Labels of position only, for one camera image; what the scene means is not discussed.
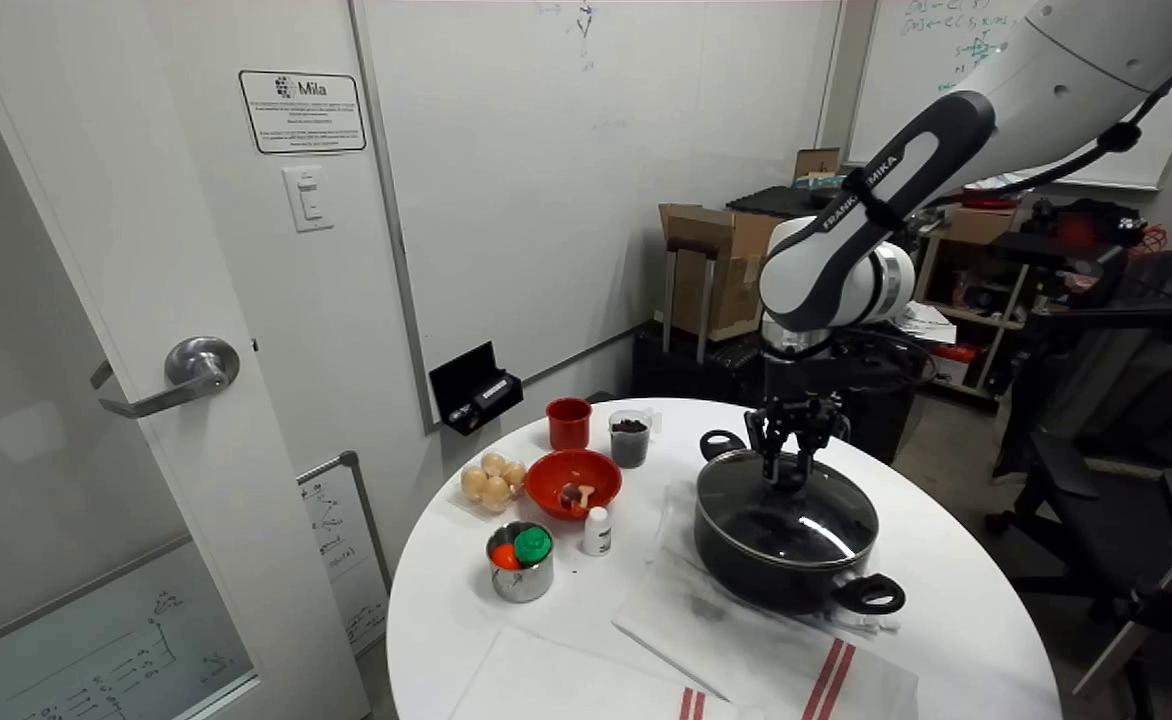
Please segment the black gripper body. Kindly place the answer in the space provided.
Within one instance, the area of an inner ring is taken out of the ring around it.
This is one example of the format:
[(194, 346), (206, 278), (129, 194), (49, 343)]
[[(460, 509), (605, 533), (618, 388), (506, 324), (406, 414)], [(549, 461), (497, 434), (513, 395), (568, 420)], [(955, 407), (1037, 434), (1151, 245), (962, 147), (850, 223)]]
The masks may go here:
[(815, 356), (765, 350), (744, 430), (759, 457), (815, 457), (831, 434), (846, 434), (837, 368)]

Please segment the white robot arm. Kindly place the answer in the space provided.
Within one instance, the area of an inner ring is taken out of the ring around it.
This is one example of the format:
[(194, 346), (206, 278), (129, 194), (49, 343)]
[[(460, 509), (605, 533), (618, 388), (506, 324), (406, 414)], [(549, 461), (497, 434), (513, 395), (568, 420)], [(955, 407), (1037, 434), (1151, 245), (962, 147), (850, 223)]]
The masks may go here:
[(896, 235), (924, 204), (1129, 153), (1169, 89), (1172, 0), (1037, 0), (1004, 50), (903, 120), (815, 217), (772, 227), (756, 274), (765, 363), (797, 368), (838, 328), (900, 315), (917, 266)]

